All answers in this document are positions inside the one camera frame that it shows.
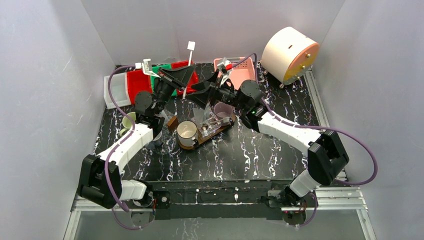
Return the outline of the black cap toothpaste tube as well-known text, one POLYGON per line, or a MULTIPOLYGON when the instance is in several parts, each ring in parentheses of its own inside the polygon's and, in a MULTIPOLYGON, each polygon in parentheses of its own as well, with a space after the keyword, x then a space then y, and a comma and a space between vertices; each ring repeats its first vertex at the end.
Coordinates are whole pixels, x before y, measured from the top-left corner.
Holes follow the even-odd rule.
POLYGON ((204 113, 202 115, 202 122, 207 122, 211 118, 211 107, 208 105, 204 109, 204 113))

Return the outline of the orange cap toothpaste tube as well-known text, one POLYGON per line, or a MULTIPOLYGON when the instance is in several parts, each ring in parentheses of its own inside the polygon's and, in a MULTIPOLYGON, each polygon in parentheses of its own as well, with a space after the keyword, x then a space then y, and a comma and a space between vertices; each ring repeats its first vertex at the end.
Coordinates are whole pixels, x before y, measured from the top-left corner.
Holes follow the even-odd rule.
POLYGON ((206 119, 205 110, 202 108, 193 108, 194 122, 198 127, 201 127, 206 119))

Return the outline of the purple mug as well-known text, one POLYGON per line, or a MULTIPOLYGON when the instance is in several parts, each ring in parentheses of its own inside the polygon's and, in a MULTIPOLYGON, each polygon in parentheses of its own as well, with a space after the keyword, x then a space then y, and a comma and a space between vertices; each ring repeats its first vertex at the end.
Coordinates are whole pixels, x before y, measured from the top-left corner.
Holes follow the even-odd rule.
POLYGON ((229 104, 218 102, 213 107, 213 113, 218 120, 223 120, 226 117, 231 118, 234 115, 234 109, 229 104))

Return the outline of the clear textured square holder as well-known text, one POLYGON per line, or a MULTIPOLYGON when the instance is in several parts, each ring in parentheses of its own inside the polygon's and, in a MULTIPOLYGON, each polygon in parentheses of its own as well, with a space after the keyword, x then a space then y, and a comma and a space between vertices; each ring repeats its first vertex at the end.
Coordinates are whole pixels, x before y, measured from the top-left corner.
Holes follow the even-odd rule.
MULTIPOLYGON (((211 116, 211 118, 206 122, 212 122, 212 121, 218 120, 217 117, 214 114, 211 114, 210 116, 211 116)), ((194 117, 192 117, 190 120, 195 123, 194 117)), ((209 125, 208 127, 197 126, 199 137, 202 137, 203 139, 211 137, 214 133, 216 133, 218 131, 218 129, 220 127, 221 127, 220 123, 214 124, 214 125, 209 125)))

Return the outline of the beige toothbrush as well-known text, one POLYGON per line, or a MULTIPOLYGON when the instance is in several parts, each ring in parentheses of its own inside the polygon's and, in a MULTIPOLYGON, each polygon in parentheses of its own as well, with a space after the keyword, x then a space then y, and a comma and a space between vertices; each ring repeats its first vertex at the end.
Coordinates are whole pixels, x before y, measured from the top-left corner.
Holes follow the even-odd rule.
POLYGON ((203 123, 202 124, 202 127, 207 128, 209 125, 215 125, 215 124, 218 124, 218 123, 220 123, 221 126, 223 127, 223 126, 230 125, 231 124, 231 120, 232 119, 229 118, 229 117, 224 117, 222 119, 218 119, 218 120, 215 120, 215 121, 208 121, 206 123, 203 123))

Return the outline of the brown wooden holder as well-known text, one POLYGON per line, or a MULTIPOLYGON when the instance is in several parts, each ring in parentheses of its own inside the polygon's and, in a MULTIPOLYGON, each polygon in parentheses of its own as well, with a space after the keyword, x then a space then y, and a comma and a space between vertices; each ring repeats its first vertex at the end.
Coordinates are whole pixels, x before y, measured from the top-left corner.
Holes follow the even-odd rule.
POLYGON ((167 122, 166 126, 167 126, 168 131, 170 133, 173 133, 177 130, 177 127, 178 127, 179 124, 180 123, 179 123, 178 117, 176 115, 174 115, 167 122))

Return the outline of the white ribbed mug black rim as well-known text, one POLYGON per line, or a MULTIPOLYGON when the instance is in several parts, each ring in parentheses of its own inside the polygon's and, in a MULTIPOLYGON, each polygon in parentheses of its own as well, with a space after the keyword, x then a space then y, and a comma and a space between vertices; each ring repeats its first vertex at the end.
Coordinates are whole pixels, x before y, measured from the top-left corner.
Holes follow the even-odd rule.
POLYGON ((193 147, 198 139, 197 125, 191 120, 185 120, 176 128, 179 143, 184 147, 193 147))

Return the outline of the green mug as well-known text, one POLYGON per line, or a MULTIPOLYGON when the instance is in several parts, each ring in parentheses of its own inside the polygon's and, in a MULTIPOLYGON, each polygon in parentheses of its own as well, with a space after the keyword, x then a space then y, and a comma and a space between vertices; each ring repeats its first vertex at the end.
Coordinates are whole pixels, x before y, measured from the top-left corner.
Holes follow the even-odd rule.
POLYGON ((119 136, 122 137, 128 130, 132 128, 132 122, 135 122, 136 120, 136 113, 135 112, 129 112, 127 113, 127 116, 124 116, 122 119, 122 128, 119 131, 119 136))

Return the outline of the clear holder with round holes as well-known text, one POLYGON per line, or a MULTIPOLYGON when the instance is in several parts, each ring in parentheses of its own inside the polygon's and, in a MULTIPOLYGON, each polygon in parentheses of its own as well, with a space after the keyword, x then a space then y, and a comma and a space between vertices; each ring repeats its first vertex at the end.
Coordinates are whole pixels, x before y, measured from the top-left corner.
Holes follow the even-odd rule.
POLYGON ((172 120, 172 118, 174 117, 174 115, 167 109, 162 110, 159 116, 164 119, 165 125, 168 125, 170 121, 172 120))

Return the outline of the grey mug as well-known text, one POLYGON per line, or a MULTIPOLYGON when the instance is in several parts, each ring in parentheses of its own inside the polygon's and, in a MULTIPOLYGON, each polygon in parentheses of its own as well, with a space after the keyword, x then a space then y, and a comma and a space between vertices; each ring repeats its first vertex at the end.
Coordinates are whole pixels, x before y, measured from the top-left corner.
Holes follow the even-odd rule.
POLYGON ((155 147, 161 146, 163 144, 163 131, 160 131, 159 134, 151 142, 155 147))

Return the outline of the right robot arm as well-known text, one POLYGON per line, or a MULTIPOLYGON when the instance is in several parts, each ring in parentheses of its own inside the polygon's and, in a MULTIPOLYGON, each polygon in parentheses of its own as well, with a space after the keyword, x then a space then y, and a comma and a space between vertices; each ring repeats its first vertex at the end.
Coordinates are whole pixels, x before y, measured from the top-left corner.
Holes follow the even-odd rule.
POLYGON ((321 186, 329 186, 349 162, 349 156, 335 130, 304 126, 289 121, 269 109, 255 80, 244 80, 235 89, 231 80, 214 75, 194 84, 195 92, 186 98, 200 108, 222 102, 240 112, 249 129, 282 140, 307 157, 307 169, 296 176, 280 193, 279 201, 294 206, 321 186))

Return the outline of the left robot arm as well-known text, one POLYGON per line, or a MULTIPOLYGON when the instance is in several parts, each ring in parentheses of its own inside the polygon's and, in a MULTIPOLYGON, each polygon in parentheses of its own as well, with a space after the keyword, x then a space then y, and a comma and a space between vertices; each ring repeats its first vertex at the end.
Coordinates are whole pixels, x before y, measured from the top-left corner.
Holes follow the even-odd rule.
POLYGON ((139 91, 134 97, 136 118, 130 121, 130 129, 108 149, 98 155, 88 154, 82 160, 78 196, 106 209, 119 205, 125 212, 129 211, 126 201, 144 198, 147 183, 122 180, 121 171, 143 147, 158 137, 165 122, 161 112, 175 90, 187 87, 195 69, 195 65, 159 68, 153 92, 139 91))

